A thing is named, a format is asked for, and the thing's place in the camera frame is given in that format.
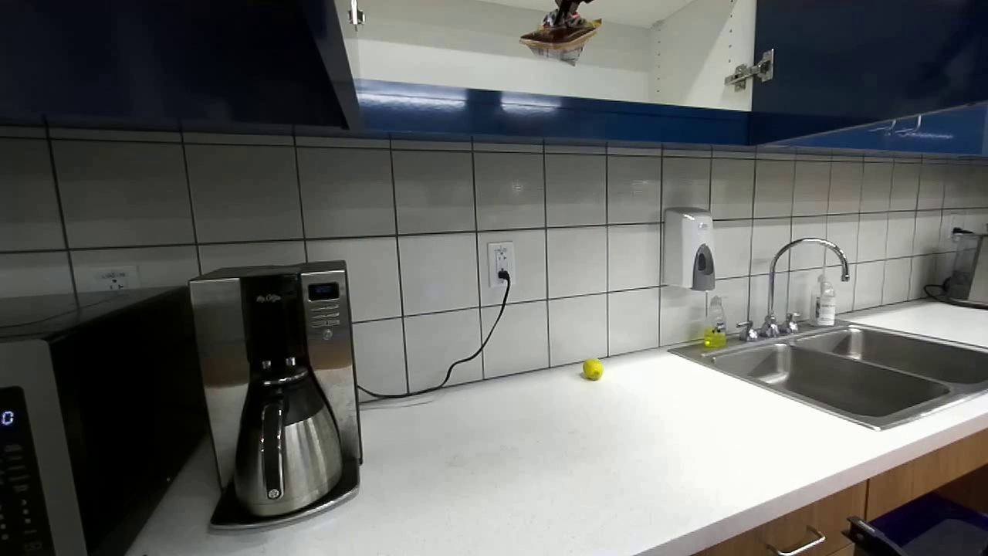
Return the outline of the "steel coffee carafe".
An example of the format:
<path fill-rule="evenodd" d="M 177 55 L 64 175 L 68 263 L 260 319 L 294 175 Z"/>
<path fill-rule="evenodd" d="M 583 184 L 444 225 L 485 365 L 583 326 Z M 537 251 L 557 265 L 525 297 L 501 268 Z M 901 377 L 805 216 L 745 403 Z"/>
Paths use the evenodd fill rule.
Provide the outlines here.
<path fill-rule="evenodd" d="M 235 496 L 261 520 L 315 505 L 343 479 L 336 417 L 307 368 L 261 357 L 235 447 Z"/>

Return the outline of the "fritos snack pack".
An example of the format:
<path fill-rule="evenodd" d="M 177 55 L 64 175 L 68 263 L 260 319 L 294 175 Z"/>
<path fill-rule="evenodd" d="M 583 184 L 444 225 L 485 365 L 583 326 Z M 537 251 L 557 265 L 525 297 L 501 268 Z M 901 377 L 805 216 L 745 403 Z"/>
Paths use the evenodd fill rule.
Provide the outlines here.
<path fill-rule="evenodd" d="M 556 9 L 543 20 L 521 34 L 521 43 L 534 55 L 557 57 L 574 66 L 583 51 L 583 43 L 602 28 L 599 19 L 583 19 L 579 7 L 589 0 L 556 0 Z"/>

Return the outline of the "small white bottle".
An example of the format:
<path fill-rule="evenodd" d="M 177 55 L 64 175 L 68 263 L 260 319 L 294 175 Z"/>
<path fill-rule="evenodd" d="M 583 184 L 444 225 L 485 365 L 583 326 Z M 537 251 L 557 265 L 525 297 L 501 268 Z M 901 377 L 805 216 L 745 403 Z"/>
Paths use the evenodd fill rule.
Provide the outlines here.
<path fill-rule="evenodd" d="M 836 323 L 836 294 L 826 283 L 826 274 L 819 274 L 815 323 L 820 323 L 820 326 Z"/>

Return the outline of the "black microwave oven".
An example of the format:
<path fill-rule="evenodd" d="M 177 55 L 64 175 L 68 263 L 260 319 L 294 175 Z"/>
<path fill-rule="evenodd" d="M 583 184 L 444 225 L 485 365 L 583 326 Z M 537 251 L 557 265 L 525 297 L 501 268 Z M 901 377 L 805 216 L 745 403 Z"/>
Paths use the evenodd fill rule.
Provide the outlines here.
<path fill-rule="evenodd" d="M 0 556 L 124 556 L 204 434 L 183 287 L 0 302 Z"/>

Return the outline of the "dark appliance far right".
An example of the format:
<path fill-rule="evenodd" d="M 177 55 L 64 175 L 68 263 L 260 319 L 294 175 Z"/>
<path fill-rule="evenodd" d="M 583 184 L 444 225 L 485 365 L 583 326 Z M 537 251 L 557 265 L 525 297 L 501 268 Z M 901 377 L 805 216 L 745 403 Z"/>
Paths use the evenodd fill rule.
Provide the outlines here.
<path fill-rule="evenodd" d="M 956 248 L 949 274 L 925 283 L 924 294 L 939 302 L 988 308 L 988 235 L 954 225 Z"/>

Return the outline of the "stainless steel sink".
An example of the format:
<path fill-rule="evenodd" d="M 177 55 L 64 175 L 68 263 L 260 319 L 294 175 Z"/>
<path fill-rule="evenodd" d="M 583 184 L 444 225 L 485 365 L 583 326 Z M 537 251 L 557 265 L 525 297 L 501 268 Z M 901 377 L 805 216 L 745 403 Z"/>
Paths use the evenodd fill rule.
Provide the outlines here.
<path fill-rule="evenodd" d="M 988 389 L 981 350 L 858 323 L 685 350 L 685 357 L 872 430 Z"/>

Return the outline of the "yellow lemon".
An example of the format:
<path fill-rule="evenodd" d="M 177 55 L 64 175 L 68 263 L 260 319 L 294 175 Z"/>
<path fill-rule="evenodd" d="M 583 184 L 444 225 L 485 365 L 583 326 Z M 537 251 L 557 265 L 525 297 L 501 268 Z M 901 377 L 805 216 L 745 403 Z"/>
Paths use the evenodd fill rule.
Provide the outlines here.
<path fill-rule="evenodd" d="M 606 365 L 599 357 L 583 357 L 579 377 L 589 380 L 589 383 L 602 380 L 606 377 Z"/>

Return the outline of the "white soap dispenser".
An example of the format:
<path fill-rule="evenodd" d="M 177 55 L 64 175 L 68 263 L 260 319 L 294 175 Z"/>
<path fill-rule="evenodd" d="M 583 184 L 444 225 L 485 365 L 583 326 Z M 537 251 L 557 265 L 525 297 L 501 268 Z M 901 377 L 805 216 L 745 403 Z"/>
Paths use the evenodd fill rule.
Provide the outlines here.
<path fill-rule="evenodd" d="M 680 289 L 714 289 L 714 216 L 670 210 L 664 219 L 664 281 Z"/>

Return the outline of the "blue chair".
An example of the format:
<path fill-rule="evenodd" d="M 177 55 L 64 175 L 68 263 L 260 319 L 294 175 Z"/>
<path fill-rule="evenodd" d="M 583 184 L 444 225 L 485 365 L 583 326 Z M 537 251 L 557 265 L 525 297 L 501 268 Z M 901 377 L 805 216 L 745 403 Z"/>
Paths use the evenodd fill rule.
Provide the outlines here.
<path fill-rule="evenodd" d="M 855 556 L 988 556 L 988 517 L 925 493 L 879 520 L 852 520 Z"/>

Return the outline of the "blue upper cabinet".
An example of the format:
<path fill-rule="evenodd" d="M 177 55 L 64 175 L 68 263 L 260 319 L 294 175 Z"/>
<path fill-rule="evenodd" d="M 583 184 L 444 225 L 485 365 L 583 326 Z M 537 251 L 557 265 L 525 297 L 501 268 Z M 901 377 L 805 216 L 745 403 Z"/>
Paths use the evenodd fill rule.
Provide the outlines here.
<path fill-rule="evenodd" d="M 357 134 L 979 154 L 988 0 L 334 0 Z"/>

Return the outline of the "yellow dish soap bottle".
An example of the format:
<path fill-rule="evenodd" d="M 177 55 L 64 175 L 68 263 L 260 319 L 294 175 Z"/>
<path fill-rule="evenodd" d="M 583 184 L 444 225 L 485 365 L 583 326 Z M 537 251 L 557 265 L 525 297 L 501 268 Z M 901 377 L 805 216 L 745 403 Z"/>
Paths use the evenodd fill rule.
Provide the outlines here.
<path fill-rule="evenodd" d="M 702 306 L 702 320 L 700 320 L 700 332 L 698 332 L 698 346 L 700 350 L 722 350 L 729 343 L 725 332 L 725 308 L 718 297 L 711 297 Z"/>

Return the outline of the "blue cabinet door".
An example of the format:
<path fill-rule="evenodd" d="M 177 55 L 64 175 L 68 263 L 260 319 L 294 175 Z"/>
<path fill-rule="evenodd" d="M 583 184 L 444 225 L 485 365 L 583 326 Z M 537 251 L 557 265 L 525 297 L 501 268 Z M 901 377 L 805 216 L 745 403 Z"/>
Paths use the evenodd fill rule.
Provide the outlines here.
<path fill-rule="evenodd" d="M 0 0 L 0 119 L 357 122 L 334 0 Z"/>

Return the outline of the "wooden lower cabinet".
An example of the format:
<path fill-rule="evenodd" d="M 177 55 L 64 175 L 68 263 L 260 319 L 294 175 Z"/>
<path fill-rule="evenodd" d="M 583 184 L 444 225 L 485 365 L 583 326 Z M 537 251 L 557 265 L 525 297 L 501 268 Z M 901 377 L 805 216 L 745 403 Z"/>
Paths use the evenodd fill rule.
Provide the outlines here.
<path fill-rule="evenodd" d="M 899 505 L 946 485 L 971 485 L 988 466 L 988 431 L 956 438 L 929 453 L 910 457 L 886 472 L 861 479 L 826 496 L 815 496 L 772 523 L 760 523 L 698 556 L 849 556 L 841 529 L 852 520 L 884 520 Z"/>

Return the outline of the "black coffee maker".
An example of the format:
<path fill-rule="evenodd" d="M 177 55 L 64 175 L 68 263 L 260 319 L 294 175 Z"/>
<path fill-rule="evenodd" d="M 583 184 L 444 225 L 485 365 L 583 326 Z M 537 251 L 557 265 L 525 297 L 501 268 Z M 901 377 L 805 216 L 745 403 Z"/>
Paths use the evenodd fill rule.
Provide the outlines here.
<path fill-rule="evenodd" d="M 188 283 L 208 441 L 214 529 L 294 523 L 362 480 L 362 415 L 343 260 L 239 265 Z"/>

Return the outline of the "chrome sink faucet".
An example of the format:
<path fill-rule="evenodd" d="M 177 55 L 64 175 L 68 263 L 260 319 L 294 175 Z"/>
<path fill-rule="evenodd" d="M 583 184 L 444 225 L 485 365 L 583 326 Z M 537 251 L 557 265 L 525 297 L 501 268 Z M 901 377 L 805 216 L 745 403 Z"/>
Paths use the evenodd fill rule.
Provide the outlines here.
<path fill-rule="evenodd" d="M 840 281 L 852 277 L 849 257 L 830 236 L 813 236 L 813 235 L 789 236 L 767 260 L 766 306 L 755 319 L 749 319 L 741 326 L 745 340 L 786 335 L 786 332 L 799 332 L 802 326 L 815 326 L 819 274 L 826 274 L 826 268 L 823 265 L 796 268 L 789 263 L 796 251 L 808 251 L 808 248 L 815 248 L 823 263 L 836 265 Z"/>

